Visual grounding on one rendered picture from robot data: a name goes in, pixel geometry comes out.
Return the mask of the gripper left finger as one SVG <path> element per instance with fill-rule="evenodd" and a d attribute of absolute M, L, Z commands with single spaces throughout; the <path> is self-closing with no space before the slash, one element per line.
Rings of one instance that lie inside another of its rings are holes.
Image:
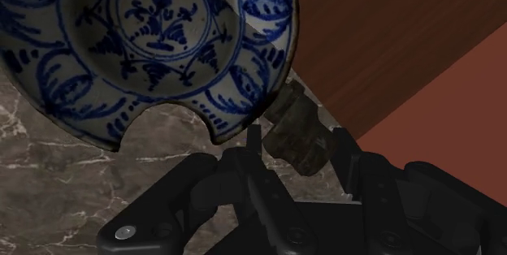
<path fill-rule="evenodd" d="M 278 175 L 262 161 L 262 130 L 221 158 L 192 153 L 97 233 L 97 255 L 183 255 L 197 229 L 233 205 L 241 239 L 226 246 L 246 255 L 316 255 L 317 238 Z"/>

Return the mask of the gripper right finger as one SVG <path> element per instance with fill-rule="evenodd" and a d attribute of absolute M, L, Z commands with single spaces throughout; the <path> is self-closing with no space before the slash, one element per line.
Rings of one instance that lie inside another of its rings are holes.
<path fill-rule="evenodd" d="M 429 162 L 393 166 L 336 127 L 331 164 L 360 201 L 367 255 L 507 255 L 507 207 Z"/>

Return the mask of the dark brown ridged cylinder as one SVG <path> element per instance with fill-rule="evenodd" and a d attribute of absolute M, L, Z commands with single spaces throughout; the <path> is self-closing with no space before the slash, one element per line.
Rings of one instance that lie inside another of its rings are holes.
<path fill-rule="evenodd" d="M 291 80 L 264 113 L 272 128 L 263 137 L 264 149 L 285 160 L 302 176 L 319 172 L 336 151 L 336 136 L 319 120 L 318 105 L 305 88 Z"/>

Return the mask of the blue and white patterned plate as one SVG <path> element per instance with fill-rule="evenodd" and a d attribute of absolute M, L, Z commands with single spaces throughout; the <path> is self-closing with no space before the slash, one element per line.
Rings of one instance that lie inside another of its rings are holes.
<path fill-rule="evenodd" d="M 0 0 L 0 68 L 102 149 L 163 103 L 196 113 L 218 145 L 275 100 L 297 30 L 297 0 Z"/>

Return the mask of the brown wooden cabinet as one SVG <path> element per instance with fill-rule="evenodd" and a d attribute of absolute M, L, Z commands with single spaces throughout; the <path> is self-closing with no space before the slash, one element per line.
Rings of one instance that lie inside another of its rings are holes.
<path fill-rule="evenodd" d="M 360 137 L 507 23 L 507 0 L 299 0 L 294 71 Z"/>

